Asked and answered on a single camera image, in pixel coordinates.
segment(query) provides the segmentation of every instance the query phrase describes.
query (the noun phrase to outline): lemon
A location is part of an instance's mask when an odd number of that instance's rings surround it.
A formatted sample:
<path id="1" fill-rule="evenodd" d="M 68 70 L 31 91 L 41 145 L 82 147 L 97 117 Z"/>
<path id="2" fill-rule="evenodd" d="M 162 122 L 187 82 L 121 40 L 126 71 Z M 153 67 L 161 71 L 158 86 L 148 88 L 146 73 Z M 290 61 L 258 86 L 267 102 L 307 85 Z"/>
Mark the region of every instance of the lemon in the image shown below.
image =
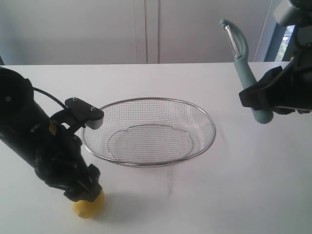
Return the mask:
<path id="1" fill-rule="evenodd" d="M 74 202 L 73 210 L 81 218 L 94 218 L 104 206 L 104 191 L 101 190 L 94 202 L 80 200 Z"/>

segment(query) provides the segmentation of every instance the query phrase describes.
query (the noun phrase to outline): white wall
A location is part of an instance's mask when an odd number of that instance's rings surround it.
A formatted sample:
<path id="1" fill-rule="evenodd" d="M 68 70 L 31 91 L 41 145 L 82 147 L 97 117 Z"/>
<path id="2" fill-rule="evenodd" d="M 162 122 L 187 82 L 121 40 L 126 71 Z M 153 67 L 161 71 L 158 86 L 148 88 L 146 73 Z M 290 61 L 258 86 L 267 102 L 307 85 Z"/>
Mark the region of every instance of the white wall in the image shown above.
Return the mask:
<path id="1" fill-rule="evenodd" d="M 227 18 L 246 35 L 250 61 L 261 61 L 275 26 L 271 3 L 0 0 L 5 13 L 0 16 L 5 18 L 0 23 L 0 54 L 6 64 L 231 62 L 231 49 L 218 25 Z M 10 31 L 6 39 L 3 31 Z"/>

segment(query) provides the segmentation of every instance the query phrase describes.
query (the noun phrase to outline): wire mesh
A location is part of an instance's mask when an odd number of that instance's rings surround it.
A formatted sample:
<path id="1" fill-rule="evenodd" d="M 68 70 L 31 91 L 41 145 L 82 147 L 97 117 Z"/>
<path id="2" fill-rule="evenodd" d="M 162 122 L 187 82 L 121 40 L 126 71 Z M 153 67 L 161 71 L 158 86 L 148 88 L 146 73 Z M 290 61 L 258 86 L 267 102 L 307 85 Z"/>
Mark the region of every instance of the wire mesh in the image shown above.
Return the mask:
<path id="1" fill-rule="evenodd" d="M 164 98 L 137 98 L 102 108 L 103 125 L 86 128 L 82 139 L 94 155 L 136 167 L 165 166 L 206 151 L 215 125 L 199 107 Z"/>

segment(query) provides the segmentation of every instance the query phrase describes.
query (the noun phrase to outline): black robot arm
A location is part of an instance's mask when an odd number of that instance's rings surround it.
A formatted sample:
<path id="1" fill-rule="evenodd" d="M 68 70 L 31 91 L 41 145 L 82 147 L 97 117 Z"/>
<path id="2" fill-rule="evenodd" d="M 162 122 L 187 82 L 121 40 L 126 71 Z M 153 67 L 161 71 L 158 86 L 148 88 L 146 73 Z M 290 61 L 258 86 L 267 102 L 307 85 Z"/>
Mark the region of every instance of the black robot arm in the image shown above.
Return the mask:
<path id="1" fill-rule="evenodd" d="M 72 201 L 94 201 L 101 191 L 100 171 L 81 155 L 80 127 L 98 128 L 104 113 L 70 98 L 65 109 L 48 117 L 34 101 L 34 88 L 20 74 L 0 68 L 0 139 L 48 186 L 62 189 Z"/>

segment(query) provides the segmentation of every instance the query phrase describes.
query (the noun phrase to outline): cable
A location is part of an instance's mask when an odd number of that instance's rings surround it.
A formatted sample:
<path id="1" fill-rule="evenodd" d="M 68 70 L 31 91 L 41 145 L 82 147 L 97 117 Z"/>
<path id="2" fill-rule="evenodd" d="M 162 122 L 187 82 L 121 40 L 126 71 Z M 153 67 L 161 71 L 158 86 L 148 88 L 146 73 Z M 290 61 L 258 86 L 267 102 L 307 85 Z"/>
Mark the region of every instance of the cable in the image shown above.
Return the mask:
<path id="1" fill-rule="evenodd" d="M 55 96 L 53 96 L 53 95 L 51 95 L 51 94 L 49 94 L 49 93 L 47 93 L 46 91 L 43 91 L 43 90 L 41 90 L 41 89 L 38 89 L 38 88 L 35 88 L 35 87 L 33 87 L 33 88 L 34 88 L 34 91 L 37 91 L 37 92 L 39 92 L 39 93 L 41 93 L 41 94 L 43 94 L 43 95 L 46 95 L 47 97 L 49 97 L 49 98 L 52 99 L 53 101 L 57 102 L 58 105 L 60 105 L 60 106 L 63 107 L 64 109 L 67 108 L 67 107 L 66 107 L 60 100 L 58 100 Z"/>

